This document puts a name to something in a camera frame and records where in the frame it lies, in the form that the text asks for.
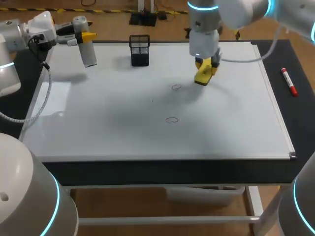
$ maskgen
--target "black cable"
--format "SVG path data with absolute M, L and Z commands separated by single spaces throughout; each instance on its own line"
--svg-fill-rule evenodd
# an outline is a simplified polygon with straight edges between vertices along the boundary
M 96 4 L 96 0 L 94 0 L 93 3 L 88 4 L 88 5 L 83 4 L 83 0 L 81 0 L 81 5 L 82 5 L 82 6 L 93 6 L 94 4 Z
M 164 8 L 167 9 L 167 10 L 170 9 L 170 10 L 174 11 L 174 17 L 173 17 L 173 19 L 170 20 L 170 21 L 168 21 L 168 22 L 171 22 L 171 21 L 173 21 L 173 20 L 176 18 L 176 11 L 175 11 L 175 9 L 174 9 L 173 7 L 171 7 L 171 6 L 165 6 L 162 1 L 163 1 L 163 0 L 160 0 L 160 1 L 159 1 L 159 4 L 160 4 L 162 7 L 164 7 Z
M 32 41 L 33 39 L 34 39 L 34 37 L 30 38 L 30 39 L 29 39 L 29 42 L 28 42 L 28 47 L 29 47 L 30 52 L 34 55 L 34 57 L 35 57 L 41 64 L 43 64 L 43 66 L 44 66 L 47 70 L 49 70 L 49 69 L 50 69 L 50 66 L 47 64 L 47 62 L 45 62 L 44 60 L 41 60 L 41 59 L 39 58 L 39 49 L 38 49 L 37 43 L 34 42 L 34 44 L 35 44 L 35 46 L 36 46 L 36 50 L 37 50 L 36 53 L 35 53 L 35 52 L 33 51 L 33 49 L 31 48 L 31 41 Z

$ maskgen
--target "white cable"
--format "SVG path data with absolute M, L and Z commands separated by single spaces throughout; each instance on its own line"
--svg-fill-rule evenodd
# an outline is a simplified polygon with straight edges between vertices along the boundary
M 24 123 L 24 122 L 28 122 L 28 121 L 31 121 L 31 120 L 34 120 L 36 118 L 39 117 L 39 115 L 42 113 L 42 111 L 44 110 L 46 104 L 47 104 L 47 101 L 48 101 L 48 98 L 49 98 L 49 94 L 50 94 L 50 89 L 51 89 L 51 84 L 52 84 L 52 79 L 51 79 L 51 72 L 49 69 L 47 69 L 47 72 L 48 72 L 48 80 L 49 80 L 49 85 L 48 85 L 48 89 L 47 89 L 47 94 L 46 94 L 46 97 L 45 97 L 45 101 L 43 103 L 43 105 L 41 106 L 41 108 L 39 109 L 38 113 L 29 118 L 29 119 L 13 119 L 11 117 L 8 117 L 6 116 L 5 114 L 3 114 L 2 112 L 0 112 L 0 117 L 6 119 L 6 120 L 9 120 L 11 122 L 15 122 L 15 123 Z
M 266 59 L 267 57 L 269 57 L 272 54 L 272 52 L 274 51 L 274 49 L 276 47 L 276 44 L 277 44 L 277 41 L 279 39 L 279 35 L 280 35 L 280 32 L 281 32 L 281 28 L 282 28 L 282 25 L 280 25 L 279 28 L 276 31 L 275 37 L 274 37 L 274 41 L 272 42 L 269 51 L 265 55 L 263 55 L 262 57 L 256 58 L 256 59 L 252 59 L 252 60 L 231 60 L 231 59 L 224 59 L 224 58 L 222 58 L 221 60 L 222 61 L 226 61 L 226 62 L 251 63 L 251 62 L 256 62 L 256 61 L 260 61 L 260 60 Z

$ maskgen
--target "black mat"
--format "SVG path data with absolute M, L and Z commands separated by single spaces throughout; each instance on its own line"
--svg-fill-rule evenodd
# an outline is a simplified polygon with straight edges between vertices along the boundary
M 271 41 L 252 41 L 261 55 Z M 41 66 L 28 51 L 18 53 L 15 65 L 22 88 L 0 98 L 0 111 L 24 118 L 36 87 Z M 291 183 L 315 151 L 315 96 L 288 40 L 280 40 L 264 60 L 271 86 L 296 150 L 290 161 L 111 161 L 45 163 L 62 185 L 192 184 L 192 183 Z M 299 92 L 293 97 L 281 74 L 285 67 Z M 0 120 L 0 132 L 18 138 L 22 126 Z

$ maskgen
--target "drawn circle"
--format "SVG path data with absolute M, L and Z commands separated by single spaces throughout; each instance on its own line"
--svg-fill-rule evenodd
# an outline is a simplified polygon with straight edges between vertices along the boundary
M 179 90 L 181 87 L 182 87 L 182 85 L 173 85 L 173 86 L 172 86 L 172 89 L 173 89 L 174 91 L 176 91 L 176 90 Z
M 169 117 L 169 118 L 166 118 L 166 123 L 176 123 L 178 122 L 178 119 L 176 117 Z

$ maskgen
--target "yellow and black tape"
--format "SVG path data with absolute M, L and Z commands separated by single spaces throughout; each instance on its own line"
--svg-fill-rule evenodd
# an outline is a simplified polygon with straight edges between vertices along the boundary
M 14 7 L 0 7 L 0 11 L 75 11 L 75 12 L 88 12 L 88 13 L 134 13 L 136 10 L 90 10 L 90 9 L 77 9 L 77 8 L 14 8 Z M 166 14 L 188 15 L 188 11 L 163 11 Z

